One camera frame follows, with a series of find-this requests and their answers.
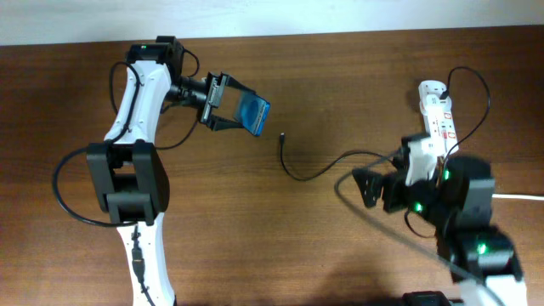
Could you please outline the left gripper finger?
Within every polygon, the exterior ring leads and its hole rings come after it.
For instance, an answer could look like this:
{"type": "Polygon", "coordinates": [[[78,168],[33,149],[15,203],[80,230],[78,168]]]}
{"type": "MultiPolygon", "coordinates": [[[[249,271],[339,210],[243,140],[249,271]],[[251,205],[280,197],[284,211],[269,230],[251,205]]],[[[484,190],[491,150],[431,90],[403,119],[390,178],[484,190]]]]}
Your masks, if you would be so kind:
{"type": "Polygon", "coordinates": [[[229,74],[222,74],[222,81],[224,82],[224,86],[228,88],[234,88],[236,90],[242,91],[242,92],[248,92],[250,94],[255,94],[256,91],[252,88],[247,87],[246,85],[242,84],[241,82],[237,81],[233,76],[229,74]]]}
{"type": "Polygon", "coordinates": [[[221,116],[210,116],[210,129],[213,131],[221,131],[235,128],[244,128],[244,126],[239,122],[232,121],[221,116]]]}

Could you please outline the blue screen Galaxy smartphone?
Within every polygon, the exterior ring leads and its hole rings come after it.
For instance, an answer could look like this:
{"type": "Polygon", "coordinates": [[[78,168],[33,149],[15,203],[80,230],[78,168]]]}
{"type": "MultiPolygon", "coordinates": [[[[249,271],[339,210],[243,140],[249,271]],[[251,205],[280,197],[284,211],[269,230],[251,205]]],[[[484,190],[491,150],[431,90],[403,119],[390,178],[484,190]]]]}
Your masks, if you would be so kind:
{"type": "Polygon", "coordinates": [[[234,119],[253,136],[260,136],[269,114],[270,103],[253,93],[243,93],[235,109],[234,119]]]}

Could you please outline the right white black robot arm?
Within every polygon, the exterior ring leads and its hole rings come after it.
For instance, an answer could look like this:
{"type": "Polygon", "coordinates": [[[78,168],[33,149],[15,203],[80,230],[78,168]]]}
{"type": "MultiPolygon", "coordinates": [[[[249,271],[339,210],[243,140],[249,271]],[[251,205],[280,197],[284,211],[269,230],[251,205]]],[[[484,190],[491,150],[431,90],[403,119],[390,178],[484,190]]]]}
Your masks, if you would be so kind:
{"type": "Polygon", "coordinates": [[[473,156],[453,158],[441,174],[413,178],[413,166],[380,174],[366,167],[349,173],[363,203],[383,201],[386,213],[414,213],[431,224],[437,249],[430,252],[387,228],[384,234],[438,260],[450,271],[461,305],[526,305],[527,286],[515,246],[491,222],[495,180],[490,164],[473,156]]]}

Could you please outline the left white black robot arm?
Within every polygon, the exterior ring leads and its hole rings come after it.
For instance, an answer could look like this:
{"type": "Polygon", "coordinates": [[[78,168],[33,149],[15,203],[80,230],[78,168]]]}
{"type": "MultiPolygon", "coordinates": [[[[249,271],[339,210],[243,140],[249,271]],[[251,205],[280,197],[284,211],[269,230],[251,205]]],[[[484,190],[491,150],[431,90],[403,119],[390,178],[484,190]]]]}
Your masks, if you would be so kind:
{"type": "Polygon", "coordinates": [[[269,114],[268,101],[228,74],[183,76],[187,52],[175,37],[134,44],[123,61],[127,86],[116,120],[102,143],[86,149],[100,209],[125,248],[135,305],[177,302],[163,245],[170,184],[155,144],[164,102],[196,109],[197,122],[213,131],[244,128],[254,136],[269,114]]]}

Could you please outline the white USB charger plug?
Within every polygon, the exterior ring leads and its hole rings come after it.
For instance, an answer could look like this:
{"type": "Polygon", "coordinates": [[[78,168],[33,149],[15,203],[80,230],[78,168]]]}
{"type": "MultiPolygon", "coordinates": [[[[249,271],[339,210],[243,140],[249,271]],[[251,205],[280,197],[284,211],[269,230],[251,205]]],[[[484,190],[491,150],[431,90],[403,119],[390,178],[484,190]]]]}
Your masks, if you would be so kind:
{"type": "Polygon", "coordinates": [[[420,97],[419,107],[423,115],[430,110],[441,109],[451,110],[451,98],[441,99],[440,96],[446,90],[446,85],[440,81],[426,80],[419,84],[418,93],[420,97]]]}

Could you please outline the white power strip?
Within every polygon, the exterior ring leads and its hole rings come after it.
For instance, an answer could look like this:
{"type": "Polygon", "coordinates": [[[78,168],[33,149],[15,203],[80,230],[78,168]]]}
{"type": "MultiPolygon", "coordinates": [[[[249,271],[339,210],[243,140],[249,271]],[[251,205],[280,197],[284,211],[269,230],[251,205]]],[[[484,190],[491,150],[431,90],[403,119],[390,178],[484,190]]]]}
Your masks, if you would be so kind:
{"type": "Polygon", "coordinates": [[[420,103],[420,109],[427,133],[433,141],[433,148],[437,156],[446,158],[448,154],[457,152],[457,134],[451,104],[441,100],[438,104],[425,105],[420,103]]]}

